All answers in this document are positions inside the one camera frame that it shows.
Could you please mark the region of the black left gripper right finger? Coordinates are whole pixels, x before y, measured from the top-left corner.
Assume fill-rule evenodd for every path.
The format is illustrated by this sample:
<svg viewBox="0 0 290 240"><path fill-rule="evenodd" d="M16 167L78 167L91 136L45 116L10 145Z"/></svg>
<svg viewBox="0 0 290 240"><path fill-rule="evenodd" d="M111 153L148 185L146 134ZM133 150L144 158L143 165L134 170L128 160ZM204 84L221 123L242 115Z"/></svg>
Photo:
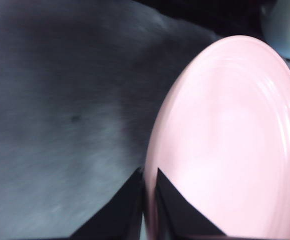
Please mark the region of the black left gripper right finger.
<svg viewBox="0 0 290 240"><path fill-rule="evenodd" d="M230 240L196 210L158 169L155 187L159 240Z"/></svg>

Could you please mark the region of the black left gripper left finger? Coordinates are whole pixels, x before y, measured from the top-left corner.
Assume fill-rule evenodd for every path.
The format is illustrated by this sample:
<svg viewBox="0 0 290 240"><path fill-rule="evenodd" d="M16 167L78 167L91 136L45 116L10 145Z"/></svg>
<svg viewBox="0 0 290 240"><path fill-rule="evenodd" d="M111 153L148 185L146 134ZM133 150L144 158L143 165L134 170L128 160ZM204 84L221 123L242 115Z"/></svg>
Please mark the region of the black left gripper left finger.
<svg viewBox="0 0 290 240"><path fill-rule="evenodd" d="M143 171L139 167L112 199L69 238L71 240L140 239L143 192Z"/></svg>

